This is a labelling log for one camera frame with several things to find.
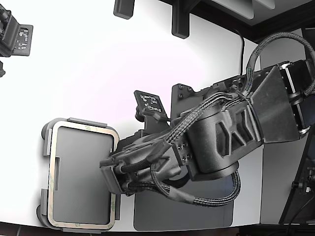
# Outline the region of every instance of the black cable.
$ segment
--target black cable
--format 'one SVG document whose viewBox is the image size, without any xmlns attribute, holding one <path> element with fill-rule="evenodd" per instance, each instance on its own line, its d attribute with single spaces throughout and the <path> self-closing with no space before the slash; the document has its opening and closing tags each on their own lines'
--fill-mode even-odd
<svg viewBox="0 0 315 236">
<path fill-rule="evenodd" d="M 177 180 L 165 179 L 162 182 L 174 188 L 182 188 L 187 184 L 189 180 L 190 180 L 190 177 L 189 177 L 189 174 L 187 173 L 184 177 L 180 179 L 177 179 Z"/>
<path fill-rule="evenodd" d="M 244 50 L 245 50 L 245 40 L 244 37 L 241 35 L 241 33 L 237 30 L 234 29 L 238 33 L 238 35 L 241 37 L 242 40 L 242 50 L 241 50 L 241 68 L 240 68 L 240 75 L 243 74 L 243 64 L 244 64 Z"/>
<path fill-rule="evenodd" d="M 305 40 L 304 38 L 302 38 L 301 36 L 299 36 L 297 34 L 290 33 L 290 32 L 279 32 L 279 33 L 272 34 L 271 36 L 269 36 L 269 37 L 265 38 L 263 41 L 261 41 L 251 54 L 251 57 L 250 57 L 250 59 L 247 63 L 247 66 L 246 66 L 245 84 L 244 84 L 242 91 L 241 91 L 244 96 L 248 96 L 251 89 L 252 89 L 252 81 L 253 81 L 252 75 L 253 75 L 253 71 L 255 68 L 257 58 L 259 57 L 261 51 L 269 43 L 271 43 L 277 39 L 280 39 L 280 38 L 293 39 L 293 40 L 298 41 L 299 43 L 303 44 L 304 47 L 310 52 L 313 63 L 315 63 L 315 51 L 307 40 Z M 312 78 L 312 83 L 306 88 L 306 90 L 304 91 L 304 94 L 306 96 L 310 95 L 311 91 L 314 88 L 315 88 L 315 79 Z"/>
<path fill-rule="evenodd" d="M 162 195 L 168 197 L 169 193 L 165 190 L 165 188 L 162 186 L 162 184 L 158 180 L 155 164 L 151 165 L 151 178 L 152 178 L 154 184 L 156 185 L 157 189 L 159 190 L 159 192 Z"/>
<path fill-rule="evenodd" d="M 178 123 L 175 128 L 166 136 L 165 140 L 171 146 L 181 137 L 204 113 L 220 102 L 233 100 L 233 96 L 224 92 L 216 92 L 203 100 L 197 107 L 195 107 L 185 118 Z"/>
<path fill-rule="evenodd" d="M 294 219 L 297 217 L 297 215 L 308 205 L 308 203 L 310 203 L 312 200 L 313 200 L 313 198 L 314 198 L 314 191 L 313 190 L 311 190 L 311 192 L 312 192 L 312 194 L 313 194 L 313 196 L 311 197 L 311 199 L 309 199 L 296 213 L 295 213 L 295 215 L 292 217 L 292 219 L 290 220 L 290 223 L 288 224 L 288 226 L 287 226 L 287 229 L 286 229 L 286 235 L 287 236 L 289 236 L 289 231 L 290 231 L 290 226 L 291 226 L 291 224 L 292 224 L 292 222 L 294 221 Z"/>
<path fill-rule="evenodd" d="M 149 168 L 150 165 L 151 162 L 149 162 L 147 159 L 143 159 L 142 161 L 139 161 L 137 163 L 122 166 L 121 170 L 123 173 L 135 172 Z"/>
</svg>

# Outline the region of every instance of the black robotic arm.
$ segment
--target black robotic arm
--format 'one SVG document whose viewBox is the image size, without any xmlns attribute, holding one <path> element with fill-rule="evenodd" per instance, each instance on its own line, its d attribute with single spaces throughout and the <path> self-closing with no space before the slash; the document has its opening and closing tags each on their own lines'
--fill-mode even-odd
<svg viewBox="0 0 315 236">
<path fill-rule="evenodd" d="M 261 50 L 278 38 L 302 43 L 312 61 L 288 61 L 254 72 Z M 253 51 L 246 75 L 235 76 L 199 92 L 172 89 L 171 119 L 158 96 L 136 91 L 136 118 L 145 129 L 121 140 L 100 168 L 109 190 L 132 195 L 150 190 L 179 202 L 204 207 L 230 203 L 240 193 L 238 160 L 262 144 L 299 140 L 315 123 L 313 108 L 315 52 L 302 37 L 277 33 Z M 182 167 L 188 174 L 178 180 Z M 182 192 L 187 181 L 231 175 L 232 192 L 204 199 Z"/>
</svg>

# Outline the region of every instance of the metal frame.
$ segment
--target metal frame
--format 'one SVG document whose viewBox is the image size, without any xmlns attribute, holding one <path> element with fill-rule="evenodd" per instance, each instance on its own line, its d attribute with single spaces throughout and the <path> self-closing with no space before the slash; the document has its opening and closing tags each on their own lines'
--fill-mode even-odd
<svg viewBox="0 0 315 236">
<path fill-rule="evenodd" d="M 62 228 L 77 228 L 77 229 L 102 229 L 107 230 L 114 226 L 115 224 L 115 204 L 116 204 L 116 195 L 112 194 L 111 196 L 111 207 L 110 207 L 110 222 L 107 225 L 95 225 L 95 224 L 79 224 L 79 223 L 66 223 L 66 222 L 57 222 L 53 218 L 53 196 L 54 196 L 54 174 L 55 174 L 55 160 L 56 160 L 56 148 L 57 148 L 57 135 L 58 129 L 60 127 L 68 127 L 73 129 L 80 129 L 95 133 L 108 134 L 113 136 L 113 150 L 115 151 L 118 144 L 118 135 L 114 130 L 107 128 L 100 128 L 91 125 L 84 125 L 78 123 L 72 123 L 68 121 L 58 121 L 52 132 L 51 140 L 51 154 L 50 154 L 50 169 L 49 169 L 49 181 L 48 181 L 48 220 L 55 227 Z"/>
</svg>

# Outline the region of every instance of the white surface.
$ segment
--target white surface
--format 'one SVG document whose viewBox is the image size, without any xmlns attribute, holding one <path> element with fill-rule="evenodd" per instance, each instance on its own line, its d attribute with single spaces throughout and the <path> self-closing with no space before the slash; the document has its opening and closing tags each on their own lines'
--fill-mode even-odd
<svg viewBox="0 0 315 236">
<path fill-rule="evenodd" d="M 157 0 L 137 0 L 128 21 L 113 15 L 114 0 L 29 0 L 27 9 L 22 0 L 1 3 L 21 24 L 34 25 L 31 56 L 1 59 L 7 71 L 0 79 L 1 222 L 41 226 L 35 210 L 48 182 L 45 123 L 57 117 L 105 122 L 123 139 L 143 128 L 134 118 L 135 90 L 158 94 L 170 114 L 174 84 L 199 90 L 239 73 L 238 35 L 191 15 L 190 37 L 174 37 L 171 6 Z M 246 40 L 245 65 L 254 48 Z M 243 169 L 245 162 L 241 177 L 261 172 L 260 164 Z M 251 223 L 259 223 L 257 203 L 242 194 L 244 181 L 235 207 L 248 204 Z M 261 184 L 256 181 L 251 185 Z M 133 197 L 123 196 L 113 230 L 132 230 L 132 218 Z M 243 216 L 237 224 L 248 221 Z"/>
</svg>

